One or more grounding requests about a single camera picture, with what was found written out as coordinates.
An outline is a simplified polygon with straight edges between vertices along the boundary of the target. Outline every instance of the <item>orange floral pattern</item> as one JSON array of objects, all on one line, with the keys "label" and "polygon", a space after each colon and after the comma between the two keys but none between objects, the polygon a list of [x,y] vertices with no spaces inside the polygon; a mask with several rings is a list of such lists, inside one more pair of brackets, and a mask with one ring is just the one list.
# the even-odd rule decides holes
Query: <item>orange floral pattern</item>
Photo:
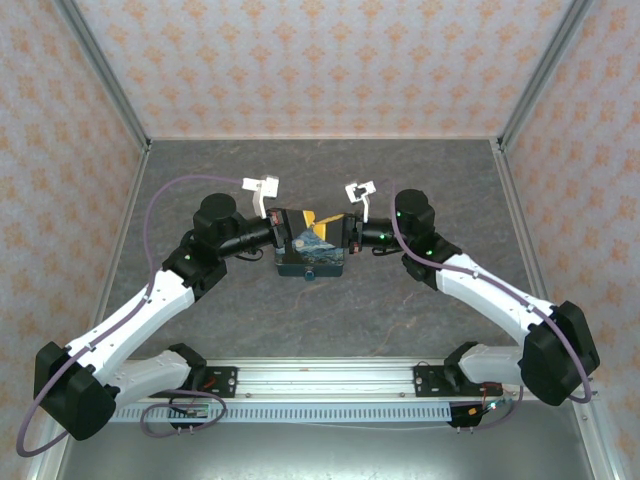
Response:
[{"label": "orange floral pattern", "polygon": [[[130,11],[147,14],[140,3]],[[9,479],[28,467],[14,443],[35,354],[87,328],[139,153],[54,2],[2,2],[0,29],[0,465]],[[36,439],[37,422],[32,430]]]},{"label": "orange floral pattern", "polygon": [[149,135],[242,138],[497,136],[571,2],[78,3]]},{"label": "orange floral pattern", "polygon": [[640,471],[639,32],[640,4],[596,2],[509,152],[553,299],[589,320],[629,478]]}]

